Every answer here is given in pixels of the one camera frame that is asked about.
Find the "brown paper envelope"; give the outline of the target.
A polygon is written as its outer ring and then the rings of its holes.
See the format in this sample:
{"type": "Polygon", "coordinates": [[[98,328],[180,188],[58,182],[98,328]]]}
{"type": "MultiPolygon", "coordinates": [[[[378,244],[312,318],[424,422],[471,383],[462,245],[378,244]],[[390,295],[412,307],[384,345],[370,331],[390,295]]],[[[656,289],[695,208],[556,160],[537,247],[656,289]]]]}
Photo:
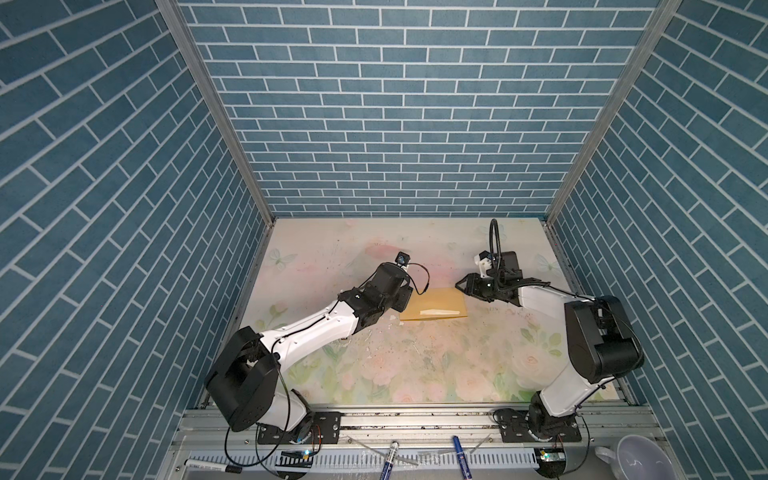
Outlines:
{"type": "Polygon", "coordinates": [[[456,288],[438,288],[412,296],[400,320],[432,321],[466,318],[465,295],[456,288]]]}

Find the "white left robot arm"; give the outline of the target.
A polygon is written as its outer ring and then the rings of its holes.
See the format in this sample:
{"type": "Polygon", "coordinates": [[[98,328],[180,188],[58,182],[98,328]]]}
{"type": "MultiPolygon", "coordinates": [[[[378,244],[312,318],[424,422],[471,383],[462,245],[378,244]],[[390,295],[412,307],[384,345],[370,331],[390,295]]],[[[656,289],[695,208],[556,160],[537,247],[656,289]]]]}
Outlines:
{"type": "Polygon", "coordinates": [[[229,339],[205,379],[205,389],[229,430],[275,427],[282,441],[299,443],[314,429],[315,414],[284,373],[326,345],[375,325],[389,310],[402,312],[413,293],[410,257],[400,252],[360,285],[294,323],[255,332],[245,326],[229,339]]]}

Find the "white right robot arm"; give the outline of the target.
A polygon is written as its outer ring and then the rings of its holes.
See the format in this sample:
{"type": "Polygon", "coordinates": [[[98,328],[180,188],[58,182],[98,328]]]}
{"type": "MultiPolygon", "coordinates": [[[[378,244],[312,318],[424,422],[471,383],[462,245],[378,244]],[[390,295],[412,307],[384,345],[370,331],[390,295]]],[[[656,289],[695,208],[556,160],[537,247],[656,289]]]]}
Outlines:
{"type": "Polygon", "coordinates": [[[526,411],[493,412],[505,442],[578,442],[576,414],[607,383],[640,368],[645,355],[621,301],[588,297],[524,277],[513,251],[483,251],[476,273],[456,282],[463,294],[485,302],[504,301],[562,320],[568,363],[553,383],[531,398],[526,411]]]}

